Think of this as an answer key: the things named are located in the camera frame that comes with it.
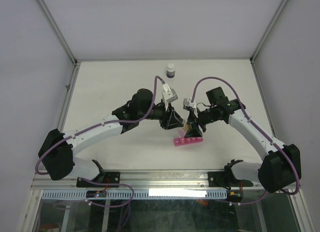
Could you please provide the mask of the clear bottle yellow pills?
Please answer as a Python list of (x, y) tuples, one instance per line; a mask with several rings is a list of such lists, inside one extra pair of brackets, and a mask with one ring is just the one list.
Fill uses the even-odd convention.
[(187, 132), (189, 129), (191, 129), (191, 123), (190, 122), (185, 122), (185, 124), (182, 127), (182, 130)]

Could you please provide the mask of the pink weekly pill organizer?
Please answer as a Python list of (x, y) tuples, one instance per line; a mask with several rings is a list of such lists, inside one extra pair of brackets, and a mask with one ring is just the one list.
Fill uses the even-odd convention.
[(204, 140), (202, 137), (188, 137), (188, 138), (186, 138), (185, 134), (186, 134), (186, 131), (184, 129), (180, 129), (178, 131), (178, 137), (173, 139), (173, 144), (175, 147), (201, 143)]

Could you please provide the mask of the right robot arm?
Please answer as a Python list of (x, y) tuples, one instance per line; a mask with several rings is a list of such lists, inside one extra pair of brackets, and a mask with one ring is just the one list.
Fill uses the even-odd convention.
[(201, 138), (208, 124), (224, 121), (237, 130), (261, 158), (260, 163), (231, 160), (224, 166), (222, 187), (229, 188), (245, 180), (260, 183), (267, 192), (274, 193), (300, 181), (301, 158), (297, 146), (286, 145), (264, 132), (246, 107), (238, 99), (229, 100), (221, 87), (207, 91), (206, 96), (210, 105), (205, 110), (199, 110), (191, 98), (183, 100), (183, 108), (189, 112), (185, 138)]

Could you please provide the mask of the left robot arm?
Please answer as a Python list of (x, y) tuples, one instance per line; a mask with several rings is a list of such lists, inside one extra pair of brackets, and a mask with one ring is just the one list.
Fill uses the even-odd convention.
[(99, 162), (79, 158), (77, 154), (101, 140), (136, 128), (142, 119), (157, 120), (164, 130), (183, 127), (183, 119), (171, 104), (178, 98), (175, 90), (165, 88), (161, 94), (161, 101), (155, 104), (154, 94), (142, 88), (98, 124), (69, 132), (60, 132), (57, 128), (51, 130), (38, 153), (46, 174), (53, 181), (74, 176), (88, 180), (96, 187), (102, 185), (106, 171)]

